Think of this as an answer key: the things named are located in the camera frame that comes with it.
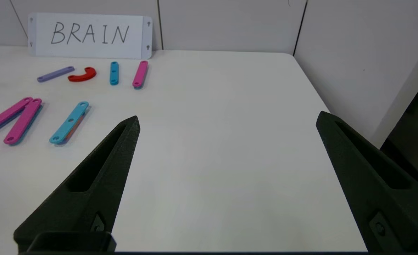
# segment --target white table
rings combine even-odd
[[[0,254],[14,230],[123,119],[141,133],[113,237],[118,251],[366,250],[315,127],[324,103],[284,53],[158,51],[139,60],[31,57],[0,46],[0,112],[26,96],[44,108],[24,141],[0,129]],[[73,65],[97,76],[45,83]],[[91,109],[63,146],[50,136],[80,101]]]

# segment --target sign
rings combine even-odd
[[[33,56],[148,59],[152,55],[152,19],[31,13],[28,48]]]

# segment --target white wall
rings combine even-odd
[[[27,44],[23,28],[27,32],[27,16],[31,12],[95,13],[152,17],[153,50],[161,50],[164,45],[167,50],[293,53],[305,3],[306,0],[0,0],[0,31],[5,31],[0,33],[0,45]]]
[[[380,147],[418,91],[418,0],[309,0],[295,58],[327,108]]]
[[[159,0],[165,50],[292,54],[306,0]]]
[[[0,0],[0,45],[26,45],[27,37],[9,0]]]

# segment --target blue plastic stick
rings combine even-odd
[[[79,102],[55,134],[51,136],[50,142],[54,144],[63,143],[73,127],[79,124],[78,121],[83,116],[88,106],[88,102]]]
[[[64,74],[67,74],[67,73],[70,73],[70,72],[73,72],[73,71],[75,71],[75,68],[73,68],[73,66],[67,66],[66,68],[54,71],[53,73],[49,73],[49,74],[45,74],[44,76],[37,77],[37,81],[38,82],[46,82],[50,79],[54,79],[56,77],[59,77],[61,75],[64,75]]]
[[[119,83],[119,64],[117,62],[111,63],[110,84],[117,85]]]

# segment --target pink plastic stick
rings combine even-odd
[[[7,110],[3,111],[0,114],[0,125],[3,124],[5,121],[8,121],[11,117],[17,114],[19,111],[23,110],[24,107],[32,101],[32,97],[25,97],[20,100],[18,103],[12,105]]]
[[[147,71],[147,61],[143,60],[139,63],[138,70],[136,71],[135,79],[133,79],[133,87],[138,88],[143,85],[146,71]]]
[[[21,113],[18,121],[13,125],[12,129],[10,130],[9,134],[7,134],[6,138],[4,139],[5,144],[15,144],[19,141],[21,136],[23,135],[24,131],[26,131],[29,123],[35,116],[35,113],[40,107],[42,100],[40,98],[36,98],[32,100],[26,108]]]

